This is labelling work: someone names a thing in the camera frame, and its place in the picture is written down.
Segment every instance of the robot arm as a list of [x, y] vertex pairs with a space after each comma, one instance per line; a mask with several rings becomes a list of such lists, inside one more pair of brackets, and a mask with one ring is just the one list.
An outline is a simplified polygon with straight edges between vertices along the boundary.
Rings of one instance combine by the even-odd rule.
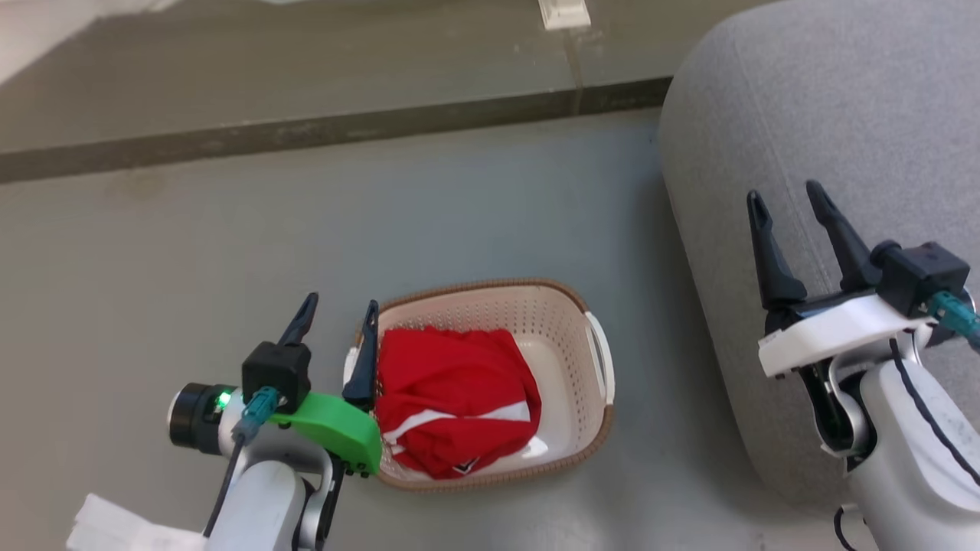
[[[380, 434], [367, 413], [373, 407], [377, 303], [368, 307], [362, 353], [342, 398], [310, 391], [311, 355], [301, 340], [316, 304], [311, 294], [277, 344], [256, 348], [242, 366], [241, 387], [190, 383], [171, 403], [173, 444], [229, 458], [204, 534], [207, 551], [319, 551], [344, 475], [378, 472]], [[249, 393], [263, 396], [260, 389], [266, 388], [274, 388], [278, 408], [268, 423], [247, 426]], [[318, 476], [319, 486], [300, 474]]]
[[980, 325], [970, 313], [965, 326], [939, 326], [944, 308], [955, 306], [937, 303], [952, 298], [940, 293], [968, 299], [969, 267], [935, 243], [913, 249], [886, 243], [871, 254], [818, 183], [808, 182], [808, 196], [844, 274], [841, 292], [815, 299], [807, 299], [782, 259], [761, 197], [749, 195], [768, 312], [759, 343], [763, 371], [804, 381], [821, 447], [845, 460], [845, 477], [880, 549], [976, 549], [980, 435], [918, 353], [954, 336], [943, 326], [970, 334]]

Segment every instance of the basket rim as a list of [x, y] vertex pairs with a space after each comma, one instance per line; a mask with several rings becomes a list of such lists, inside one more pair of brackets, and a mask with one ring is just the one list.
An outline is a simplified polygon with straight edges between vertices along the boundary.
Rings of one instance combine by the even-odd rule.
[[[392, 308], [403, 306], [412, 302], [419, 300], [425, 300], [429, 298], [434, 298], [438, 296], [461, 293], [466, 291], [474, 291], [480, 289], [492, 289], [500, 287], [548, 287], [555, 289], [568, 297], [575, 306], [584, 315], [589, 312], [589, 307], [586, 305], [585, 300], [571, 287], [565, 285], [564, 283], [555, 281], [553, 279], [547, 279], [543, 277], [517, 277], [517, 278], [504, 278], [504, 279], [487, 279], [483, 281], [475, 281], [472, 283], [462, 283], [456, 285], [447, 285], [444, 287], [436, 287], [434, 289], [429, 289], [426, 291], [421, 291], [417, 293], [412, 293], [405, 295], [393, 300], [389, 300], [380, 306], [379, 312], [384, 312]], [[360, 347], [363, 336], [361, 334], [361, 327], [363, 324], [358, 324], [357, 332], [355, 333], [354, 346]], [[545, 463], [543, 465], [537, 465], [534, 467], [527, 467], [524, 469], [518, 469], [515, 471], [509, 471], [506, 473], [497, 473], [488, 476], [475, 476], [474, 478], [453, 478], [448, 480], [402, 480], [394, 476], [388, 475], [385, 472], [379, 472], [377, 477], [385, 484], [389, 486], [394, 486], [399, 489], [416, 492], [416, 493], [436, 493], [436, 492], [454, 492], [454, 491], [464, 491], [469, 489], [480, 488], [484, 486], [492, 486], [497, 484], [502, 484], [505, 482], [511, 482], [514, 480], [519, 480], [523, 478], [531, 478], [534, 476], [548, 475], [550, 473], [555, 473], [578, 465], [579, 463], [588, 459], [592, 454], [599, 449], [606, 439], [609, 437], [610, 429], [613, 426], [614, 408], [612, 404], [607, 405], [603, 410], [603, 422], [599, 426], [599, 432], [596, 436], [589, 442], [582, 451], [556, 459], [555, 461]]]
[[[564, 294], [566, 297], [571, 299], [575, 306], [585, 314], [589, 311], [588, 305], [585, 304], [585, 300], [575, 292], [574, 289], [561, 283], [555, 281], [554, 279], [547, 279], [545, 277], [514, 277], [505, 279], [485, 279], [483, 281], [475, 281], [472, 283], [461, 283], [456, 285], [447, 285], [444, 287], [436, 287], [434, 289], [429, 289], [427, 291], [420, 291], [417, 293], [408, 294], [402, 297], [398, 297], [389, 300], [381, 304], [378, 310], [378, 315], [384, 313], [385, 310], [390, 310], [399, 306], [404, 306], [406, 304], [417, 302], [419, 300], [426, 300], [429, 298], [435, 298], [437, 296], [449, 295], [462, 293], [466, 291], [477, 291], [480, 289], [493, 289], [500, 287], [550, 287], [557, 290], [558, 292]], [[361, 327], [364, 324], [358, 324], [357, 331], [354, 333], [354, 346], [361, 346], [361, 341], [363, 336], [361, 335]]]

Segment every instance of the white tissue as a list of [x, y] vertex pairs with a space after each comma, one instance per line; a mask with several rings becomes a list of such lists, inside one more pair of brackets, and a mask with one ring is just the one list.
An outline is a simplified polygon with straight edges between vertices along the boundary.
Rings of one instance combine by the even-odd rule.
[[94, 493], [74, 517], [68, 551], [204, 551], [203, 535], [154, 525]]

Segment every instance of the beige basket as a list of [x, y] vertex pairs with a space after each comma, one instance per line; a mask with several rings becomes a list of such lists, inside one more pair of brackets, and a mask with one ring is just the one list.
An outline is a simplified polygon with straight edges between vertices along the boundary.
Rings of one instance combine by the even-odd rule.
[[[541, 423], [527, 446], [472, 476], [433, 480], [391, 458], [384, 442], [379, 478], [402, 489], [455, 491], [537, 476], [584, 461], [613, 422], [615, 378], [599, 321], [568, 287], [546, 279], [504, 279], [436, 289], [381, 307], [378, 343], [394, 327], [456, 331], [505, 328], [514, 335], [541, 393]], [[347, 355], [350, 379], [361, 336]]]

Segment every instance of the gray cushion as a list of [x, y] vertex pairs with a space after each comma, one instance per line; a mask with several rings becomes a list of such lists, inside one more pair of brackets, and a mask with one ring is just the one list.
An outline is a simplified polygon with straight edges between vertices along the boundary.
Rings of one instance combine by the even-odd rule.
[[[980, 270], [980, 3], [792, 0], [722, 23], [667, 94], [663, 171], [739, 429], [762, 479], [823, 510], [847, 499], [795, 377], [762, 375], [745, 196], [760, 190], [811, 295], [840, 272], [813, 218], [815, 178], [869, 246], [938, 240]], [[976, 274], [970, 282], [980, 288]], [[975, 425], [980, 358], [926, 366]]]

